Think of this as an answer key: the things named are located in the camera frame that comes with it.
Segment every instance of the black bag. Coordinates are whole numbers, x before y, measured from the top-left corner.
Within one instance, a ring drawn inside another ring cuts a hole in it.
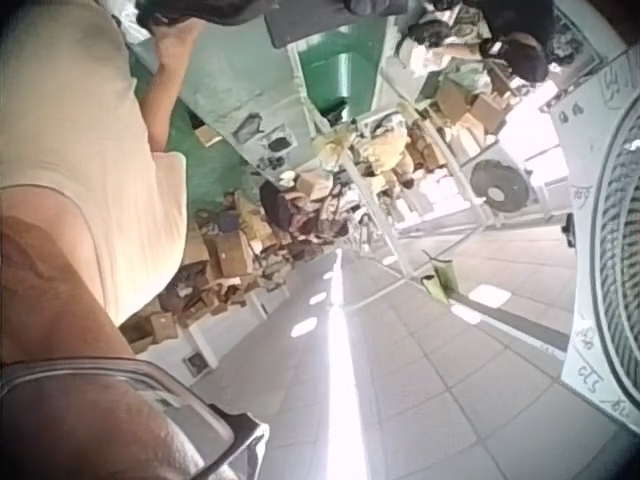
[[[171,26],[200,18],[224,26],[242,25],[264,15],[278,0],[138,0],[138,24],[151,31],[153,26]]]

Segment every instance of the black object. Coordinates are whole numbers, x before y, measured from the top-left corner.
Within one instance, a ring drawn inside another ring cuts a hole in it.
[[[291,229],[295,209],[282,195],[280,189],[268,180],[260,186],[260,203],[273,225],[285,232]]]
[[[345,113],[348,106],[349,103],[347,102],[347,99],[341,98],[329,108],[320,110],[320,115],[329,122],[329,126],[335,127],[346,120]]]
[[[460,5],[461,2],[462,0],[433,0],[431,4],[437,12],[446,12]]]
[[[515,213],[527,206],[530,199],[529,183],[510,165],[498,160],[482,160],[471,170],[469,183],[478,197],[484,197],[489,207],[501,213]],[[493,191],[501,195],[492,196]]]
[[[279,168],[282,168],[284,166],[284,157],[268,157],[268,158],[261,158],[260,161],[258,161],[258,165],[257,168],[259,170],[278,170]]]
[[[411,40],[430,48],[442,46],[451,34],[451,26],[443,20],[436,19],[411,25],[407,32]]]
[[[408,3],[408,0],[389,0],[384,10],[370,16],[402,15],[407,13]],[[343,0],[280,0],[278,8],[265,13],[265,23],[275,48],[351,25],[362,18],[351,13]]]
[[[482,12],[494,39],[514,32],[527,33],[548,51],[555,33],[553,0],[477,0],[476,8]]]
[[[267,148],[270,152],[280,153],[291,148],[291,142],[287,137],[277,137],[269,142]]]
[[[391,0],[344,0],[344,5],[354,15],[368,17],[379,15],[389,7]]]
[[[260,133],[264,133],[264,131],[260,128],[262,125],[262,115],[256,112],[252,112],[245,117],[240,125],[236,127],[231,136],[233,139],[238,142],[240,145],[244,145],[249,142],[256,135]]]
[[[573,221],[573,213],[567,215],[564,225],[560,230],[567,239],[567,246],[569,248],[576,248],[576,227]]]
[[[247,23],[277,6],[277,0],[137,0],[138,24],[151,31],[188,18],[200,18],[216,25]]]

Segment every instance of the floor tile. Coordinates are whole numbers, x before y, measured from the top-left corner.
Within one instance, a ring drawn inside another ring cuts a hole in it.
[[[545,310],[540,323],[547,327],[570,334],[571,327],[573,326],[573,314],[560,310],[559,308],[549,307]]]
[[[367,324],[363,324],[361,328],[362,338],[367,347],[395,342],[409,335],[407,327],[395,314],[369,318]]]
[[[392,417],[436,396],[444,388],[435,369],[421,358],[375,382],[380,416],[383,420]]]
[[[522,340],[516,340],[511,344],[510,348],[554,378],[559,377],[562,373],[562,360],[543,352],[539,348],[529,345]]]
[[[320,423],[319,406],[298,408],[278,414],[270,423],[274,447],[315,442]]]
[[[314,444],[276,447],[269,445],[260,480],[300,480],[307,477]]]
[[[467,328],[469,328],[467,322],[453,314],[448,314],[418,330],[414,336],[424,351],[431,353]]]
[[[479,445],[443,460],[427,470],[414,473],[402,480],[505,480],[495,462]]]
[[[504,330],[500,330],[498,327],[495,327],[486,321],[482,321],[477,324],[476,328],[482,330],[484,333],[491,335],[493,338],[505,345],[510,345],[515,340],[517,340],[516,337],[514,337],[510,333],[507,333]]]
[[[300,407],[309,407],[326,401],[329,395],[329,382],[309,380],[290,387],[282,400],[281,412]]]
[[[453,394],[485,436],[512,420],[550,384],[547,375],[507,350],[454,387]]]
[[[469,328],[430,356],[444,381],[453,386],[495,357],[504,345],[476,328]]]
[[[390,479],[430,467],[476,441],[448,393],[384,422],[382,431]]]
[[[369,366],[373,378],[393,372],[423,357],[422,350],[413,337],[407,336],[395,343],[379,345],[369,353]]]
[[[528,318],[533,322],[542,323],[542,317],[548,305],[526,298],[520,295],[513,295],[507,302],[500,307],[507,312],[515,313],[521,317]]]
[[[573,478],[607,443],[616,426],[554,385],[488,441],[508,478]]]

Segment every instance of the cloth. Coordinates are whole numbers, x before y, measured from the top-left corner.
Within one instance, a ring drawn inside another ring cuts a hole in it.
[[[295,209],[272,182],[266,181],[260,186],[260,203],[274,226],[285,232],[290,231]]]
[[[37,199],[53,195],[51,216],[79,212],[66,235],[93,242],[104,305],[119,325],[180,266],[185,158],[150,151],[127,49],[96,3],[35,4],[3,33],[0,188],[20,187],[7,193],[25,192],[43,211],[51,206]]]
[[[393,170],[403,160],[403,152],[409,140],[407,130],[396,128],[382,135],[356,144],[373,168],[376,175]]]
[[[234,194],[234,199],[240,216],[240,229],[247,236],[247,240],[259,240],[264,244],[265,240],[273,235],[273,231],[262,219],[260,208],[247,200],[239,191]]]
[[[545,50],[549,48],[555,28],[553,0],[478,0],[476,8],[493,37],[528,33]]]

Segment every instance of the person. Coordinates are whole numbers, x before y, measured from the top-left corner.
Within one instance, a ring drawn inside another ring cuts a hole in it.
[[[503,61],[511,72],[529,83],[543,82],[549,74],[549,53],[554,33],[553,0],[464,0],[480,10],[491,38],[476,44],[446,44],[434,53],[462,59]],[[436,2],[448,9],[450,2]]]
[[[2,478],[191,478],[202,465],[193,444],[114,377],[87,383],[63,368],[51,378],[66,381],[35,382],[61,395],[5,382],[56,359],[139,362],[117,327],[180,265],[185,158],[166,152],[167,138],[203,24],[154,32],[159,66],[140,103],[127,48],[96,2],[30,2],[5,25]]]

